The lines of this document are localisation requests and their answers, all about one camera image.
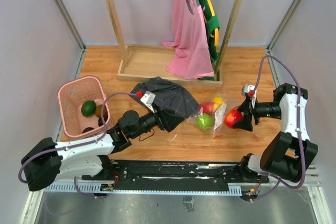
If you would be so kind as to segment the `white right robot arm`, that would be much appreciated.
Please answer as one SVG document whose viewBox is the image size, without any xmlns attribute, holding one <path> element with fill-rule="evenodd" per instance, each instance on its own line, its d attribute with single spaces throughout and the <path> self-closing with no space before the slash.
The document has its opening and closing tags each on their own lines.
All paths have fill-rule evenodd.
<svg viewBox="0 0 336 224">
<path fill-rule="evenodd" d="M 273 101 L 258 102 L 254 86 L 246 84 L 242 95 L 245 100 L 237 111 L 243 117 L 234 123 L 234 128 L 251 132 L 260 118 L 280 119 L 281 128 L 262 155 L 249 153 L 242 158 L 238 177 L 250 182 L 258 173 L 265 172 L 283 180 L 299 182 L 302 172 L 318 153 L 318 146 L 310 142 L 306 129 L 308 91 L 284 83 L 273 91 Z"/>
</svg>

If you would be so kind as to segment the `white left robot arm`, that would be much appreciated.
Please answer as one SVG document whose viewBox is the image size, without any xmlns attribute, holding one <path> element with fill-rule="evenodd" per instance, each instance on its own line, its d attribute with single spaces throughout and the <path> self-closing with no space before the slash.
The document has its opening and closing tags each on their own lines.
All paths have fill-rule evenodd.
<svg viewBox="0 0 336 224">
<path fill-rule="evenodd" d="M 19 180 L 30 191 L 39 191 L 53 182 L 72 177 L 105 180 L 112 175 L 108 156 L 131 146 L 131 140 L 155 127 L 171 132 L 184 118 L 166 109 L 139 116 L 126 111 L 106 132 L 72 142 L 55 143 L 47 137 L 38 142 L 21 160 Z"/>
</svg>

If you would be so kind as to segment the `orange fake fruit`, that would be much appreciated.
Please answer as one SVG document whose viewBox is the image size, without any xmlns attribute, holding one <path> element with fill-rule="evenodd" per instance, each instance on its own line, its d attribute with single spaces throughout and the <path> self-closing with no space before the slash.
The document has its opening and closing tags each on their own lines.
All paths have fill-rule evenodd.
<svg viewBox="0 0 336 224">
<path fill-rule="evenodd" d="M 96 107 L 95 116 L 99 118 L 102 114 L 104 114 L 104 111 L 102 110 L 102 104 L 100 104 Z"/>
</svg>

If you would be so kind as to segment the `green fake apple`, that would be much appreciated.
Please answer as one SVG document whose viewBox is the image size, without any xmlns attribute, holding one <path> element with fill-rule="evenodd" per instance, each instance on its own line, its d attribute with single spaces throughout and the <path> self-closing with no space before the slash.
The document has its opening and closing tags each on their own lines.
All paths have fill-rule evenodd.
<svg viewBox="0 0 336 224">
<path fill-rule="evenodd" d="M 196 118 L 196 124 L 201 129 L 209 129 L 214 125 L 213 117 L 207 113 L 199 114 Z"/>
</svg>

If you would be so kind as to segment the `dark green fake lime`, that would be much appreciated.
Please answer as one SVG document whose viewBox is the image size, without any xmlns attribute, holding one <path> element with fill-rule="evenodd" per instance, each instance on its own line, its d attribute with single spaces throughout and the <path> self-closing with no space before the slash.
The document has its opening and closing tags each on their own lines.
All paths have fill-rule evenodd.
<svg viewBox="0 0 336 224">
<path fill-rule="evenodd" d="M 90 117 L 95 114 L 97 105 L 94 100 L 87 100 L 81 107 L 81 114 L 84 117 Z"/>
</svg>

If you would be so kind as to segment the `red fake apple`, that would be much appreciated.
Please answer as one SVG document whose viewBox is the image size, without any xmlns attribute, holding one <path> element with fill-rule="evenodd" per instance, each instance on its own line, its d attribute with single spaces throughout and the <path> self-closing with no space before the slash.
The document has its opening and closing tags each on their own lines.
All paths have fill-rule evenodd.
<svg viewBox="0 0 336 224">
<path fill-rule="evenodd" d="M 234 129 L 235 124 L 239 122 L 242 118 L 243 118 L 243 114 L 240 111 L 236 109 L 232 109 L 226 114 L 224 118 L 224 124 L 227 127 Z"/>
</svg>

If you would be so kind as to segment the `clear zip top bag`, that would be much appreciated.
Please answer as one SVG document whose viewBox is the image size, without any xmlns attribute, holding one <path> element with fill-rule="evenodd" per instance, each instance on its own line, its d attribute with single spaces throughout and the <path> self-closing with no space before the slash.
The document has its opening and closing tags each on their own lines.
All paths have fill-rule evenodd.
<svg viewBox="0 0 336 224">
<path fill-rule="evenodd" d="M 218 110 L 214 113 L 214 114 L 209 114 L 213 117 L 214 120 L 214 125 L 212 128 L 209 129 L 201 129 L 200 127 L 197 126 L 196 124 L 196 118 L 199 114 L 203 114 L 203 111 L 200 111 L 200 104 L 202 104 L 203 102 L 212 102 L 212 98 L 213 97 L 222 97 L 224 99 L 224 103 L 218 108 Z M 231 129 L 229 127 L 227 127 L 224 124 L 224 118 L 226 116 L 226 114 L 232 110 L 232 109 L 237 109 L 239 107 L 239 101 L 229 97 L 227 95 L 224 95 L 222 93 L 214 93 L 211 94 L 210 96 L 207 97 L 207 99 L 205 99 L 202 103 L 199 104 L 199 108 L 198 110 L 190 115 L 187 119 L 187 123 L 190 125 L 193 125 L 194 127 L 198 128 L 199 130 L 207 133 L 208 135 L 210 135 L 212 138 L 216 139 L 231 133 L 236 132 L 238 129 Z"/>
</svg>

